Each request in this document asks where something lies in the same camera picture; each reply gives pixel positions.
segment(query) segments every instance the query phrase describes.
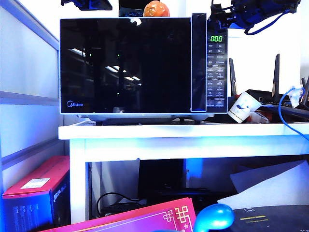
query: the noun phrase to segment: midea logo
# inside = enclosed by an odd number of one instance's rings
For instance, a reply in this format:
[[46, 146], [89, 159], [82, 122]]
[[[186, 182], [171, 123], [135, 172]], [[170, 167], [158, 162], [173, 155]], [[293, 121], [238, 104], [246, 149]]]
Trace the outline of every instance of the midea logo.
[[69, 108], [71, 108], [71, 107], [84, 106], [84, 104], [82, 104], [82, 103], [76, 103], [76, 102], [73, 102], [73, 101], [67, 101], [67, 106], [68, 106]]

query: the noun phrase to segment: blue mouse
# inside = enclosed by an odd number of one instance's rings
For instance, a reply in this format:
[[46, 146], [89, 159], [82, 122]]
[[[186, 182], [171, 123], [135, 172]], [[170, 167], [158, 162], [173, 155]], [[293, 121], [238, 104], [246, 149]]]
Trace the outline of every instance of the blue mouse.
[[[199, 212], [195, 220], [193, 232], [208, 232], [209, 230], [223, 230], [234, 222], [234, 212], [226, 204], [212, 204]], [[177, 232], [173, 230], [159, 230], [154, 232]]]

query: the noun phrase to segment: red envelope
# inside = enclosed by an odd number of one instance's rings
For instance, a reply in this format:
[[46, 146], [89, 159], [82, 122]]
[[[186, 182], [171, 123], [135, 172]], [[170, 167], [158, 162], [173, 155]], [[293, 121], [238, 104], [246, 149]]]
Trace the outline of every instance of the red envelope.
[[192, 200], [182, 198], [45, 232], [193, 232], [196, 219]]

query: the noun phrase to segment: red box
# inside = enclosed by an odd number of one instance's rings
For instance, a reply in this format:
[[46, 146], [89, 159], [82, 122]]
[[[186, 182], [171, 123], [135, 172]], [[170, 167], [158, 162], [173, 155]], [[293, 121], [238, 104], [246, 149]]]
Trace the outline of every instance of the red box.
[[69, 156], [53, 156], [2, 196], [5, 231], [34, 232], [70, 224]]

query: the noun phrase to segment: orange fruit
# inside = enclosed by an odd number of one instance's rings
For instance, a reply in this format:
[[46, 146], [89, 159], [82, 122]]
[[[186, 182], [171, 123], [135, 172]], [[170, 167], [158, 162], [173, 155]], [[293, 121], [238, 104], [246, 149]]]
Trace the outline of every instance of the orange fruit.
[[144, 17], [167, 17], [169, 16], [168, 7], [159, 1], [151, 1], [145, 6]]

